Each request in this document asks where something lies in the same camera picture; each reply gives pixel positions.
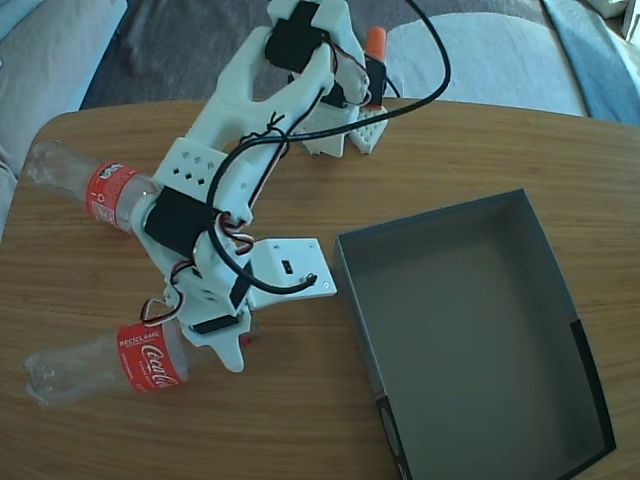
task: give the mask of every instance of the cardboard box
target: cardboard box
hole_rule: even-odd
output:
[[[615,449],[524,191],[345,233],[334,266],[404,478],[566,479]]]

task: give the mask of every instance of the plastic bottle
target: plastic bottle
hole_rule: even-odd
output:
[[[175,320],[126,326],[32,354],[25,361],[27,393],[45,408],[58,408],[109,393],[163,389],[186,382],[189,369],[209,359],[204,350],[182,336]]]
[[[117,162],[81,155],[61,142],[31,150],[27,172],[37,185],[51,186],[83,202],[88,213],[124,232],[138,201],[158,189],[150,177]]]

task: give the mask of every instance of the wooden tabletop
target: wooden tabletop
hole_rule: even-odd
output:
[[[83,111],[40,140],[154,172],[200,102]],[[525,187],[580,311],[618,449],[580,478],[640,478],[640,130],[436,103],[390,123],[371,156],[293,148],[251,233],[318,237]],[[212,362],[157,394],[44,411],[24,391],[33,351],[133,323],[162,278],[135,237],[20,181],[0,245],[0,478],[393,479],[394,464],[339,297],[256,313],[247,369]]]

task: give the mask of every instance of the red and white wire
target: red and white wire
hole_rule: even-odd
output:
[[[241,222],[237,226],[232,226],[230,221],[231,216],[229,213],[220,213],[216,217],[216,227],[225,237],[242,244],[242,246],[236,249],[236,255],[246,255],[253,249],[253,245],[256,243],[256,240],[251,235],[240,233],[239,230],[244,226],[244,222]]]
[[[169,286],[171,286],[178,295],[178,304],[170,312],[149,318],[151,307],[153,307],[154,305],[161,304],[168,306],[165,299],[150,298],[149,300],[144,302],[144,304],[142,305],[142,310],[140,311],[140,321],[145,326],[155,327],[165,322],[174,320],[178,317],[178,315],[182,311],[182,308],[184,307],[185,295],[176,288],[176,285],[178,284],[177,276],[180,272],[191,268],[194,265],[194,262],[191,260],[181,260],[173,264],[173,266],[171,267],[171,273],[169,274]]]

